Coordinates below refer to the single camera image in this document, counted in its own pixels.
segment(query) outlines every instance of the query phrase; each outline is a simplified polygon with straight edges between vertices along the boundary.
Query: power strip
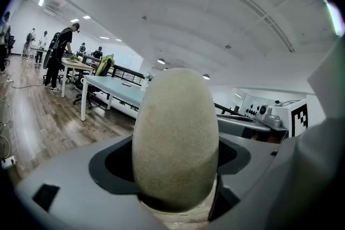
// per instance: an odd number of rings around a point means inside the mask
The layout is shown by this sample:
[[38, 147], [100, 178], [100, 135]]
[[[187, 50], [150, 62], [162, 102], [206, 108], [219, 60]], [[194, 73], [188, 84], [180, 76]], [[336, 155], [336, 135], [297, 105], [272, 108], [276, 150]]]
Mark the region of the power strip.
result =
[[1, 167], [4, 170], [6, 170], [6, 169], [8, 169], [14, 165], [16, 165], [16, 159], [13, 155], [9, 158], [6, 158], [5, 160], [1, 160]]

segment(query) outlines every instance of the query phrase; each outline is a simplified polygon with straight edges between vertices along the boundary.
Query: cable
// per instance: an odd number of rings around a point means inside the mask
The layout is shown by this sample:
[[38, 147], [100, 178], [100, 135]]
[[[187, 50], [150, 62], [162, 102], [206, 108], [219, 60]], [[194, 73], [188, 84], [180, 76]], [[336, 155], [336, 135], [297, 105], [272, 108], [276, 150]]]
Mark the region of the cable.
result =
[[3, 136], [3, 135], [0, 134], [0, 137], [5, 138], [6, 142], [9, 144], [9, 153], [8, 153], [6, 156], [2, 156], [2, 158], [6, 159], [6, 158], [8, 158], [8, 157], [10, 156], [10, 154], [11, 154], [11, 143], [7, 140], [7, 138], [6, 138], [5, 136]]
[[[6, 76], [7, 76], [8, 79], [10, 79], [11, 74], [6, 73]], [[7, 85], [7, 84], [9, 84], [9, 82], [0, 82], [0, 86], [5, 86], [5, 85]], [[15, 87], [15, 86], [13, 86], [13, 83], [12, 83], [12, 85], [11, 85], [11, 87], [13, 87], [13, 88], [15, 88], [15, 89], [27, 88], [27, 87], [32, 87], [32, 86], [43, 86], [43, 84], [41, 84], [41, 85], [28, 85], [28, 86], [23, 86], [23, 87]], [[5, 104], [9, 107], [10, 115], [9, 115], [9, 119], [7, 120], [7, 122], [5, 122], [5, 123], [0, 122], [0, 126], [2, 126], [1, 131], [3, 131], [4, 126], [7, 125], [7, 124], [10, 122], [10, 120], [11, 120], [11, 105], [10, 105], [9, 103], [7, 103], [6, 101], [4, 101], [4, 100], [2, 99], [3, 97], [4, 97], [4, 96], [3, 96], [2, 94], [0, 94], [0, 103], [3, 102], [3, 103], [5, 103]], [[2, 157], [3, 159], [5, 159], [5, 158], [8, 158], [8, 157], [10, 156], [10, 154], [11, 154], [11, 143], [10, 143], [10, 141], [9, 141], [4, 135], [1, 135], [1, 134], [0, 134], [0, 137], [4, 138], [4, 139], [6, 140], [6, 142], [8, 143], [8, 145], [9, 145], [9, 153], [8, 153], [6, 156], [3, 156], [3, 157]]]
[[[3, 96], [2, 94], [0, 94], [0, 102], [5, 103], [5, 104], [10, 108], [10, 115], [9, 115], [9, 119], [7, 120], [7, 122], [5, 122], [5, 123], [0, 122], [0, 126], [2, 126], [1, 131], [4, 130], [5, 125], [8, 124], [8, 123], [10, 122], [10, 119], [11, 119], [11, 106], [10, 106], [9, 103], [7, 103], [6, 101], [4, 101], [4, 100], [2, 99], [3, 97], [4, 97], [4, 96]], [[11, 143], [7, 140], [7, 138], [6, 138], [4, 135], [1, 135], [1, 134], [0, 134], [0, 137], [4, 138], [4, 139], [6, 140], [6, 142], [9, 144], [9, 153], [8, 153], [6, 156], [3, 156], [3, 157], [2, 157], [2, 158], [5, 159], [5, 158], [8, 158], [8, 157], [10, 156], [10, 154], [11, 154]]]
[[41, 84], [41, 85], [29, 85], [29, 86], [23, 86], [23, 87], [14, 87], [12, 84], [11, 87], [13, 87], [13, 88], [27, 88], [27, 87], [32, 87], [32, 86], [43, 86], [43, 84]]

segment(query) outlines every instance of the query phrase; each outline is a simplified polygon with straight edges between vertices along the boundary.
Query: black cap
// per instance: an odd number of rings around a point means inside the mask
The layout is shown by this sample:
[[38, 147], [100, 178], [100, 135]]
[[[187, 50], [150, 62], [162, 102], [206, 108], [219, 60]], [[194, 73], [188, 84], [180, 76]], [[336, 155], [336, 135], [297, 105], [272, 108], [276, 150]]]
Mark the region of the black cap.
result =
[[75, 26], [75, 27], [77, 28], [77, 31], [78, 31], [78, 30], [79, 30], [79, 28], [80, 28], [80, 25], [79, 25], [79, 23], [78, 23], [78, 22], [73, 23], [73, 24], [72, 24], [72, 26]]

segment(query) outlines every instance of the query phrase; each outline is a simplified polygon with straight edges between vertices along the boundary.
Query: black backpack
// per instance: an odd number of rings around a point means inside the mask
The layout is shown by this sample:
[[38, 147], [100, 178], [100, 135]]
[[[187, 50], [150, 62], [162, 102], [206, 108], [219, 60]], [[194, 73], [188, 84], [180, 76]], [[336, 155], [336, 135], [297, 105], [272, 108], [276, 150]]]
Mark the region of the black backpack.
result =
[[60, 36], [61, 36], [61, 33], [59, 33], [59, 32], [55, 33], [52, 41], [50, 42], [49, 49], [56, 50], [58, 48]]
[[31, 41], [31, 33], [28, 33], [26, 36], [26, 42], [29, 43]]

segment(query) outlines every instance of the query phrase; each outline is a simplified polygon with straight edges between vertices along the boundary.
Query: black pants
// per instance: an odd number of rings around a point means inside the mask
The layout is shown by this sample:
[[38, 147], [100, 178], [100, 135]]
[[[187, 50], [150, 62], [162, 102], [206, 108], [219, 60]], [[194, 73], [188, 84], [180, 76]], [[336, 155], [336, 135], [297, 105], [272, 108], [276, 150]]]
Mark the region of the black pants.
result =
[[45, 78], [44, 85], [47, 86], [49, 85], [50, 81], [52, 81], [52, 88], [56, 87], [56, 79], [59, 74], [60, 66], [61, 66], [61, 57], [58, 58], [56, 54], [53, 54], [48, 62], [48, 71], [47, 71], [47, 76]]
[[5, 70], [5, 58], [7, 55], [7, 49], [5, 48], [5, 45], [0, 45], [0, 70]]
[[37, 52], [37, 54], [36, 54], [36, 63], [38, 62], [38, 58], [39, 58], [39, 63], [40, 64], [42, 63], [42, 55], [43, 55], [43, 52]]

